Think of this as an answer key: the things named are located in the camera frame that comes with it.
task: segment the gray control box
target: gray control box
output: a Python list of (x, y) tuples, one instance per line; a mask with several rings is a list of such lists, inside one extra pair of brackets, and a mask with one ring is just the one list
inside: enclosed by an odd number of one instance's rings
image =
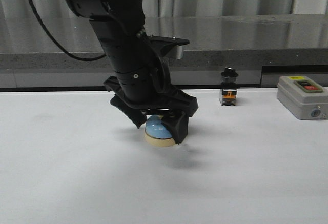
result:
[(328, 118), (328, 91), (306, 76), (282, 76), (277, 98), (300, 120)]

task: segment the red button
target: red button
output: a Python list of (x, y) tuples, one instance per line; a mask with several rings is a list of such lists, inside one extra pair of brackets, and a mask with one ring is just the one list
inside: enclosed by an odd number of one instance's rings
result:
[(304, 88), (309, 90), (309, 91), (318, 90), (318, 88), (316, 88), (315, 86), (305, 86)]

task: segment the blue dome object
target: blue dome object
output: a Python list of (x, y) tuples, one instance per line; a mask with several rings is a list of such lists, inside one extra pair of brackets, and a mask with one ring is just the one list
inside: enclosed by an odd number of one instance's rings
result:
[(153, 138), (172, 138), (171, 133), (164, 127), (157, 115), (152, 115), (146, 122), (146, 133)]

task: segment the white tabletop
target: white tabletop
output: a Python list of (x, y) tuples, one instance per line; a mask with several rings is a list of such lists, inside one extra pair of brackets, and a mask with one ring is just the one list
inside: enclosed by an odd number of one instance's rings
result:
[(179, 146), (108, 92), (0, 93), (0, 223), (328, 223), (328, 120), (296, 119), (277, 89), (198, 99)]

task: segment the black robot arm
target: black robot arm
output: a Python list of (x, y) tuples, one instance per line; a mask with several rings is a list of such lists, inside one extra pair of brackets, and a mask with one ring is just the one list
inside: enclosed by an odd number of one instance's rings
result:
[(90, 19), (109, 57), (115, 77), (104, 82), (114, 91), (111, 104), (139, 128), (147, 114), (163, 115), (163, 124), (177, 144), (187, 135), (197, 100), (171, 84), (165, 56), (188, 44), (186, 39), (147, 36), (142, 0), (66, 0), (77, 15)]

